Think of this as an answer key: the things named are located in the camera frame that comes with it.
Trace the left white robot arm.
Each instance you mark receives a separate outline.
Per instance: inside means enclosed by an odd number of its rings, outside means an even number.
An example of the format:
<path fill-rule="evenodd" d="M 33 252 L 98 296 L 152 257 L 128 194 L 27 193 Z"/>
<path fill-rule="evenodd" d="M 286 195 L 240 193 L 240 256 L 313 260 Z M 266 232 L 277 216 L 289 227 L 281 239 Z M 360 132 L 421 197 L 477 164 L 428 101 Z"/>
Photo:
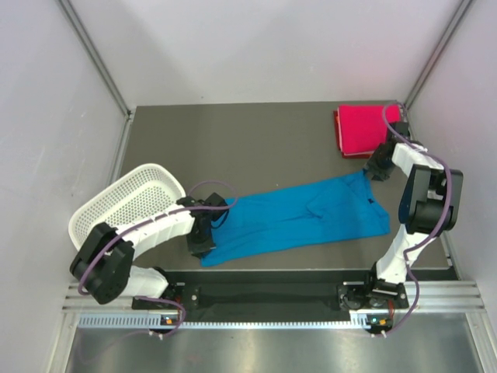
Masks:
<path fill-rule="evenodd" d="M 165 272 L 140 268 L 134 261 L 149 249 L 178 236 L 186 238 L 189 254 L 204 258 L 215 248 L 214 222 L 229 215 L 227 201 L 217 193 L 205 200 L 182 197 L 166 209 L 118 226 L 105 221 L 89 231 L 69 272 L 79 282 L 79 292 L 100 305 L 121 295 L 149 297 L 159 308 L 168 308 L 176 290 Z"/>

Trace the blue t-shirt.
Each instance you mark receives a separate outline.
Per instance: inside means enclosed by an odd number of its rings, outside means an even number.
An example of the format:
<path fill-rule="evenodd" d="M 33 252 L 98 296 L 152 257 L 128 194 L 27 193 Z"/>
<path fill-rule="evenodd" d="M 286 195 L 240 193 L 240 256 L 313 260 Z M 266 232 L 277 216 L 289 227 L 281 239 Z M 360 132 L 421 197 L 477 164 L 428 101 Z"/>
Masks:
<path fill-rule="evenodd" d="M 300 186 L 241 197 L 213 231 L 215 249 L 201 264 L 213 267 L 302 246 L 387 235 L 389 214 L 359 171 Z"/>

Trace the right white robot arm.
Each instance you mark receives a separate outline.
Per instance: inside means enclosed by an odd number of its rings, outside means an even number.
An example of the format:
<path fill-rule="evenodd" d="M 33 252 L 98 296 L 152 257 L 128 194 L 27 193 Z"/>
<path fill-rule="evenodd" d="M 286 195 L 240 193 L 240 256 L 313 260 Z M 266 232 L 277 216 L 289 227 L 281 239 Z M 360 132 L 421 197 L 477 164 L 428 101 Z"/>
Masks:
<path fill-rule="evenodd" d="M 406 122 L 387 124 L 386 141 L 367 161 L 364 172 L 372 180 L 385 181 L 395 168 L 407 176 L 398 208 L 400 228 L 362 289 L 363 300 L 374 308 L 401 299 L 412 264 L 432 241 L 455 226 L 461 202 L 464 174 L 412 142 Z"/>

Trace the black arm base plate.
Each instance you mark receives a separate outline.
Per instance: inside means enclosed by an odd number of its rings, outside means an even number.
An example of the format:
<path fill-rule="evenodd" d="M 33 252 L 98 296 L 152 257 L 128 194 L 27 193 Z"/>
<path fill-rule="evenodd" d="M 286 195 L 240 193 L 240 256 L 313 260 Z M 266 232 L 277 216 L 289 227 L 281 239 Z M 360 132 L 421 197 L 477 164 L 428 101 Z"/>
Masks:
<path fill-rule="evenodd" d="M 173 284 L 158 297 L 182 305 L 190 322 L 345 321 L 369 305 L 337 283 Z"/>

